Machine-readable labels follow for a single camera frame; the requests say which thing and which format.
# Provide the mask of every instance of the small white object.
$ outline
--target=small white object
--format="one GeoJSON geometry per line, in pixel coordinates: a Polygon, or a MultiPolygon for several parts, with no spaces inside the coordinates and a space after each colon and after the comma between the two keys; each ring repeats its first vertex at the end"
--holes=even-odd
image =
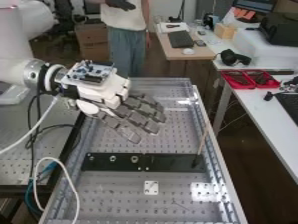
{"type": "Polygon", "coordinates": [[[66,68],[63,65],[54,65],[50,70],[47,71],[47,74],[46,74],[46,77],[45,77],[45,87],[46,87],[46,90],[47,91],[53,91],[53,88],[51,88],[51,78],[53,78],[53,75],[54,75],[54,72],[57,71],[57,69],[59,68],[66,68]]]}
{"type": "Polygon", "coordinates": [[[78,100],[76,102],[78,102],[78,106],[84,114],[87,114],[87,115],[99,114],[100,108],[95,104],[88,103],[87,101],[83,101],[83,100],[78,100]]]}
{"type": "Polygon", "coordinates": [[[156,181],[156,180],[146,181],[144,194],[146,195],[159,195],[159,181],[156,181]]]}
{"type": "Polygon", "coordinates": [[[195,50],[192,48],[186,48],[183,52],[184,52],[186,55],[194,55],[195,54],[195,50]]]}

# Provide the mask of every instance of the white cable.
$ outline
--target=white cable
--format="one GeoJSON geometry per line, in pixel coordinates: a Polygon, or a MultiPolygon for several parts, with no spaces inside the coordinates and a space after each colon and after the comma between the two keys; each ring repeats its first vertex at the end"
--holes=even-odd
{"type": "Polygon", "coordinates": [[[34,126],[34,128],[27,132],[27,134],[13,145],[10,145],[7,148],[5,148],[0,151],[0,155],[3,153],[9,152],[11,149],[14,149],[35,132],[37,128],[41,126],[42,122],[45,121],[46,117],[49,116],[49,113],[50,113],[51,109],[54,108],[55,104],[58,103],[58,101],[59,101],[59,98],[55,97],[47,111],[45,112],[43,116],[42,116],[41,120],[38,121],[37,125],[34,126]]]}
{"type": "Polygon", "coordinates": [[[220,131],[223,131],[231,124],[233,124],[236,121],[239,121],[244,116],[247,115],[247,113],[245,114],[243,114],[239,118],[236,118],[220,131]]]}
{"type": "Polygon", "coordinates": [[[37,168],[35,168],[35,175],[34,175],[34,193],[35,193],[35,201],[37,201],[37,204],[38,204],[38,206],[39,206],[39,209],[41,209],[42,211],[45,211],[45,208],[43,208],[42,205],[41,205],[39,196],[38,196],[38,187],[37,187],[37,181],[38,181],[37,179],[38,179],[38,174],[39,174],[39,166],[41,166],[41,164],[42,164],[42,162],[43,162],[45,160],[53,160],[53,161],[55,161],[55,162],[62,166],[62,168],[63,168],[66,177],[67,177],[68,182],[70,182],[70,186],[71,186],[71,188],[72,188],[72,191],[74,191],[74,194],[75,194],[75,196],[76,196],[76,200],[78,200],[78,210],[76,210],[76,215],[75,215],[75,218],[74,218],[74,221],[72,221],[72,224],[76,224],[78,217],[79,217],[79,212],[80,212],[80,198],[79,198],[79,193],[78,193],[76,188],[75,188],[75,186],[74,186],[72,179],[71,179],[71,177],[70,177],[68,170],[67,170],[64,164],[62,163],[60,160],[58,160],[58,159],[54,158],[54,157],[45,157],[43,159],[41,159],[41,161],[38,162],[37,168]]]}

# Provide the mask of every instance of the keyboard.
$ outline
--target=keyboard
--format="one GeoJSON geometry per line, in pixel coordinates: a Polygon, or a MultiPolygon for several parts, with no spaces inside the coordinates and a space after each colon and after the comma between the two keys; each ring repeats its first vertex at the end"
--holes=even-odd
{"type": "Polygon", "coordinates": [[[174,48],[192,48],[195,41],[187,31],[179,31],[168,34],[174,48]]]}
{"type": "Polygon", "coordinates": [[[284,94],[276,95],[283,107],[291,115],[293,121],[298,125],[298,94],[284,94]]]}

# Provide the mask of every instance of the red box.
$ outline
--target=red box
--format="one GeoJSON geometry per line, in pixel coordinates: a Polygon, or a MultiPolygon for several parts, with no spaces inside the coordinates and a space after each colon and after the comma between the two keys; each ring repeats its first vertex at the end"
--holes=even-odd
{"type": "Polygon", "coordinates": [[[256,82],[249,78],[244,71],[227,70],[221,75],[233,89],[255,89],[256,82]]]}
{"type": "Polygon", "coordinates": [[[255,81],[257,88],[276,89],[280,88],[281,83],[273,78],[273,76],[263,70],[245,70],[245,74],[255,81]]]}

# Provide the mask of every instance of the white wall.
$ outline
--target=white wall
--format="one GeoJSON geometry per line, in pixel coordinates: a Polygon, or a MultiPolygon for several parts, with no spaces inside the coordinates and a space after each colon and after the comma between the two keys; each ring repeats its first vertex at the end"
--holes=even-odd
{"type": "MultiPolygon", "coordinates": [[[[163,16],[168,19],[171,16],[178,17],[183,0],[150,0],[152,10],[151,31],[154,31],[154,18],[163,16]]],[[[196,18],[196,2],[198,0],[186,1],[186,21],[192,22],[196,18]]]]}

